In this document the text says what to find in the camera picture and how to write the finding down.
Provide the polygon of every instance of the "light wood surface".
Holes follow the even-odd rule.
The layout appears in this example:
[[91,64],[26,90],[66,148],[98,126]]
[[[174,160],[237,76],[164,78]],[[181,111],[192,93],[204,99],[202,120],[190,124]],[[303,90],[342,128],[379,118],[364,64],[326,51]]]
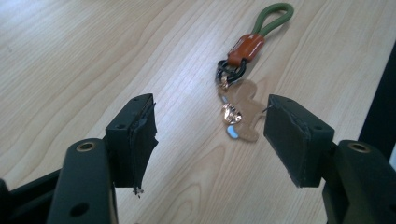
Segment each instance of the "light wood surface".
[[[0,176],[15,189],[61,168],[71,144],[103,137],[129,99],[152,92],[160,143],[141,199],[117,189],[120,223],[325,223],[321,189],[295,188],[263,136],[231,140],[221,120],[217,62],[275,2],[2,1]],[[247,66],[255,99],[287,96],[335,143],[357,139],[396,1],[287,2],[293,18]]]

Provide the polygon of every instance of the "bolt hole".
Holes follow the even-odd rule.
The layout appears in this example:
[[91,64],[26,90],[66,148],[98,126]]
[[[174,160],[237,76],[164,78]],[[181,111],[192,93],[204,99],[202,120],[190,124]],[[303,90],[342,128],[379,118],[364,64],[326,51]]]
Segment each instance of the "bolt hole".
[[87,213],[88,209],[90,206],[87,203],[79,203],[70,210],[70,217],[80,217]]
[[93,142],[86,142],[77,147],[77,151],[79,152],[86,152],[90,151],[95,148],[95,143]]
[[369,153],[370,152],[370,148],[362,145],[362,144],[358,144],[358,143],[349,143],[348,144],[349,148],[361,152],[361,153]]
[[116,125],[116,128],[117,129],[124,129],[125,125],[124,124],[118,124],[118,125]]

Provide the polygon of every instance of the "keychain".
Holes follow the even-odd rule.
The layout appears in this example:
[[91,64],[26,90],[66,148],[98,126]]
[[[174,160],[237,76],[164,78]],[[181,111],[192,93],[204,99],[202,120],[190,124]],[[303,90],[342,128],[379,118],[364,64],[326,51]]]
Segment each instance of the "keychain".
[[[286,11],[281,17],[262,28],[267,17],[274,12]],[[253,31],[243,35],[228,52],[228,59],[219,61],[216,78],[219,81],[219,95],[224,103],[224,122],[229,126],[231,138],[241,138],[249,142],[259,139],[254,129],[263,116],[264,105],[254,101],[257,86],[250,80],[239,80],[244,75],[247,63],[251,62],[264,45],[264,37],[276,27],[288,21],[293,15],[293,7],[287,3],[277,3],[266,7],[256,20]]]

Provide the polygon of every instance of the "green loop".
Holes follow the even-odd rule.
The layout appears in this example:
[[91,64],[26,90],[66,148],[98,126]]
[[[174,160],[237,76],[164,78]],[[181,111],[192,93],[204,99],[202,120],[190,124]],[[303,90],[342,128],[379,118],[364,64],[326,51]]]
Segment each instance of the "green loop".
[[[277,18],[274,21],[271,21],[268,23],[268,25],[264,26],[262,28],[262,25],[264,24],[265,19],[274,12],[278,11],[286,11],[284,15],[281,17]],[[293,15],[294,9],[290,4],[287,3],[276,3],[273,4],[269,7],[266,7],[265,9],[262,10],[262,12],[259,14],[259,17],[256,20],[256,24],[254,24],[253,31],[251,33],[253,34],[259,34],[262,36],[268,35],[272,30],[274,30],[276,27],[282,25],[286,21],[290,20],[291,16]]]

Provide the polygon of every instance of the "metal ring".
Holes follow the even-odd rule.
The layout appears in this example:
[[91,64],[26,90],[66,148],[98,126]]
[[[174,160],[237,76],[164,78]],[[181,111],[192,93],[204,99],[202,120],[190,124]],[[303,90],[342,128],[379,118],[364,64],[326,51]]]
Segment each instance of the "metal ring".
[[95,143],[94,142],[84,142],[78,145],[78,147],[76,148],[76,150],[78,152],[87,152],[87,151],[91,151],[95,148]]
[[228,66],[227,60],[221,60],[221,61],[218,62],[218,70],[216,72],[216,78],[219,80],[219,82],[221,82],[221,78],[222,78],[222,74],[223,73],[228,74],[227,82],[228,83],[233,83],[236,80],[238,80],[239,78],[241,78],[242,75],[244,75],[246,70],[247,70],[247,62],[246,62],[246,60],[242,60],[241,66],[235,68],[234,70],[231,70],[231,69],[227,68],[227,66]]
[[369,153],[369,152],[371,152],[369,147],[367,147],[365,145],[362,145],[360,143],[349,143],[347,146],[350,149],[353,149],[353,150],[355,150],[357,152],[360,152],[360,153]]

